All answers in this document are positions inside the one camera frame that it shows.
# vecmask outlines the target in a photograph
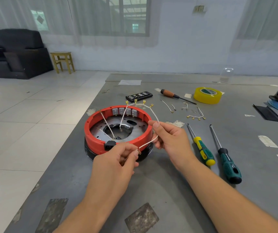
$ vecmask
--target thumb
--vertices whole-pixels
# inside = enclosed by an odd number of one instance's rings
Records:
[[[134,150],[133,152],[131,152],[128,157],[127,157],[127,160],[123,166],[123,170],[124,172],[130,174],[129,176],[131,176],[133,174],[133,170],[134,170],[134,167],[135,167],[135,162],[138,158],[138,150]]]
[[[170,138],[170,134],[159,124],[159,123],[154,123],[153,124],[153,129],[158,134],[158,136],[166,142]]]

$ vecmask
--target hand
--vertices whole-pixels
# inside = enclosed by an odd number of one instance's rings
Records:
[[[118,143],[96,156],[83,202],[108,217],[125,193],[134,167],[139,165],[137,158],[137,146],[129,143]]]
[[[152,139],[159,136],[153,141],[155,147],[165,149],[170,160],[180,172],[184,172],[190,162],[197,160],[184,129],[163,122],[159,124],[157,121],[149,121],[149,125],[152,125],[155,131]]]

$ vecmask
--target tiled floor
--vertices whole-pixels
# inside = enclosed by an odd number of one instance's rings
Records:
[[[105,83],[109,72],[0,78],[0,233]]]

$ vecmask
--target wooden stool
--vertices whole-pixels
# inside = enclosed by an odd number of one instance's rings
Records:
[[[75,72],[71,52],[58,52],[57,51],[57,52],[51,52],[50,54],[52,56],[52,61],[56,68],[57,74],[59,74],[59,69],[58,69],[57,65],[60,65],[60,69],[61,69],[61,71],[63,71],[63,68],[62,68],[63,61],[66,62],[66,64],[67,64],[69,74],[71,74],[70,65],[72,66],[73,72]]]

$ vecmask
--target screwdriver handle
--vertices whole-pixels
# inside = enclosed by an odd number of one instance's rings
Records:
[[[197,147],[199,149],[199,153],[201,154],[204,163],[207,166],[214,165],[216,163],[215,158],[212,155],[212,153],[210,152],[210,150],[204,145],[202,139],[199,136],[197,136],[193,139],[193,141],[197,145]]]
[[[242,174],[230,158],[228,150],[226,148],[220,148],[218,153],[221,157],[224,174],[226,175],[229,183],[240,184],[242,182]]]
[[[180,98],[180,96],[177,96],[176,94],[174,94],[168,90],[165,90],[165,89],[161,89],[160,93],[162,93],[164,96],[173,97],[173,98],[177,98],[177,99]]]

